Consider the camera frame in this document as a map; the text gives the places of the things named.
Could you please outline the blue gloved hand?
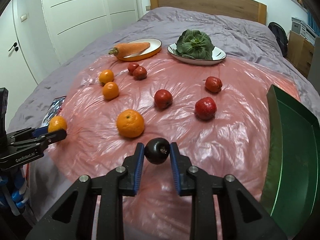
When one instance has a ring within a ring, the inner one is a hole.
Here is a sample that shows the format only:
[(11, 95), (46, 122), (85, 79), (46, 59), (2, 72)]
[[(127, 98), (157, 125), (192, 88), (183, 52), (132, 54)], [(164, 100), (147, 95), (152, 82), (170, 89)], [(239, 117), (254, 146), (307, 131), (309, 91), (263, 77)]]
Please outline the blue gloved hand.
[(1, 173), (1, 208), (15, 216), (24, 212), (29, 200), (29, 187), (22, 167)]

